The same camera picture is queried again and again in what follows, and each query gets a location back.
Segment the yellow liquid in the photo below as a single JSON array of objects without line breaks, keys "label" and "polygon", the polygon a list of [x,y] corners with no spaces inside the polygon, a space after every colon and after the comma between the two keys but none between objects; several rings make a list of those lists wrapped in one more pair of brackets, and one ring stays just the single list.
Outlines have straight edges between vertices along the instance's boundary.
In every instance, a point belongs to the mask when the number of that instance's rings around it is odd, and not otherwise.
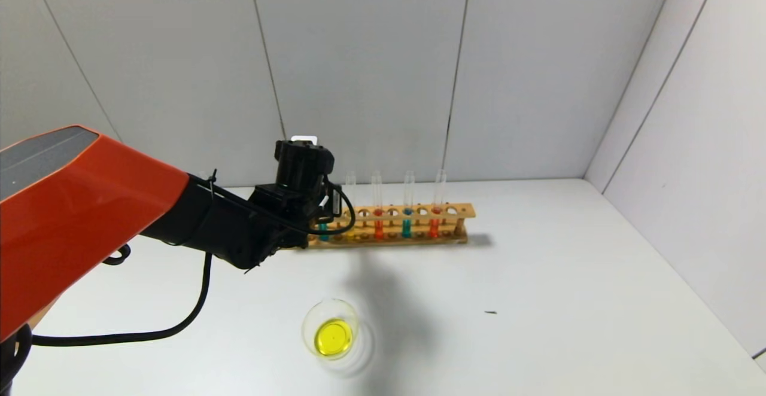
[{"label": "yellow liquid", "polygon": [[314,346],[326,357],[347,352],[354,340],[351,326],[341,319],[329,319],[317,330]]}]

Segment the glass test tube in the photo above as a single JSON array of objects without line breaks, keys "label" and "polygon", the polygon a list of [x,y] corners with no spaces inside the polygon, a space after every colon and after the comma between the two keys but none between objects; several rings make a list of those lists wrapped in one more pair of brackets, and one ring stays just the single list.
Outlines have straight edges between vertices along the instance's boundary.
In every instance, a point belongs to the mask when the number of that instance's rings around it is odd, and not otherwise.
[{"label": "glass test tube", "polygon": [[[444,191],[446,190],[446,170],[439,169],[436,175],[436,181],[433,183],[433,206],[431,212],[441,214],[444,205]],[[432,219],[428,230],[430,237],[439,237],[439,220]]]},{"label": "glass test tube", "polygon": [[[372,205],[375,207],[372,214],[381,216],[383,214],[383,179],[378,170],[372,172]],[[383,221],[375,221],[375,239],[383,238]]]},{"label": "glass test tube", "polygon": [[[412,214],[412,205],[415,189],[415,172],[405,172],[405,215]],[[402,237],[412,237],[412,220],[402,221]]]},{"label": "glass test tube", "polygon": [[[356,173],[354,173],[353,170],[349,170],[345,174],[345,195],[348,197],[348,200],[352,203],[352,205],[356,205]],[[354,229],[349,230],[348,232],[345,232],[345,237],[348,240],[353,240],[354,238]]]}]

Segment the white wall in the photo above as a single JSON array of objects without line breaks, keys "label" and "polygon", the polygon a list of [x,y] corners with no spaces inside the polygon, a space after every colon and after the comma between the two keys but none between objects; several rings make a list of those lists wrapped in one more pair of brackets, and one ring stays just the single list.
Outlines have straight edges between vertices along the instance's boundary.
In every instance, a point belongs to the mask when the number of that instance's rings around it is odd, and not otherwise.
[{"label": "white wall", "polygon": [[253,0],[47,1],[127,145],[224,185],[273,181],[282,131]]},{"label": "white wall", "polygon": [[0,148],[67,124],[112,137],[43,0],[0,0]]},{"label": "white wall", "polygon": [[337,178],[429,181],[450,122],[452,179],[582,176],[662,3],[470,0],[452,104],[466,0],[42,1],[3,1],[32,10],[5,14],[3,132],[81,121],[224,185],[273,179],[282,128]]},{"label": "white wall", "polygon": [[336,179],[441,168],[465,0],[258,0],[287,135],[316,134]]},{"label": "white wall", "polygon": [[582,178],[662,1],[469,0],[451,178]]},{"label": "white wall", "polygon": [[607,188],[668,77],[705,0],[665,0],[615,117],[588,166],[585,179]]},{"label": "white wall", "polygon": [[766,0],[708,0],[605,193],[750,354],[766,346],[764,17]]}]

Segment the petri dish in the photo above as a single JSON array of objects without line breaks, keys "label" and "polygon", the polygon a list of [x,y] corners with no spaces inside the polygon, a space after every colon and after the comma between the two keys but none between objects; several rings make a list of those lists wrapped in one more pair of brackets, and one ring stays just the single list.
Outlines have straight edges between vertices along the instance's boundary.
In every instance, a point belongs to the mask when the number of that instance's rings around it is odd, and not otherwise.
[{"label": "petri dish", "polygon": [[330,298],[306,314],[301,329],[307,349],[322,360],[339,360],[352,352],[359,337],[359,320],[347,301]]}]

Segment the test tube rack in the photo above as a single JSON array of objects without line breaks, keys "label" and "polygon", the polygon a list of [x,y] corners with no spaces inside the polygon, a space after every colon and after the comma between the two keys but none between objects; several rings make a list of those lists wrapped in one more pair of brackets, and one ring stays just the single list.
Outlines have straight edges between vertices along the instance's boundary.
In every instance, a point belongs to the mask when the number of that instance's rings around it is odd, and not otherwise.
[{"label": "test tube rack", "polygon": [[[370,246],[436,245],[446,243],[467,243],[468,233],[465,219],[476,217],[471,203],[444,203],[440,213],[433,213],[433,205],[418,203],[411,207],[412,213],[405,214],[406,206],[390,205],[382,208],[383,214],[375,215],[375,207],[355,207],[356,223],[343,234],[322,237],[309,235],[309,249],[358,248]],[[402,236],[403,222],[409,220],[410,237]],[[430,222],[439,221],[438,236],[432,237]],[[336,218],[328,229],[348,224],[348,211]],[[383,238],[375,237],[375,221],[383,221]]]}]

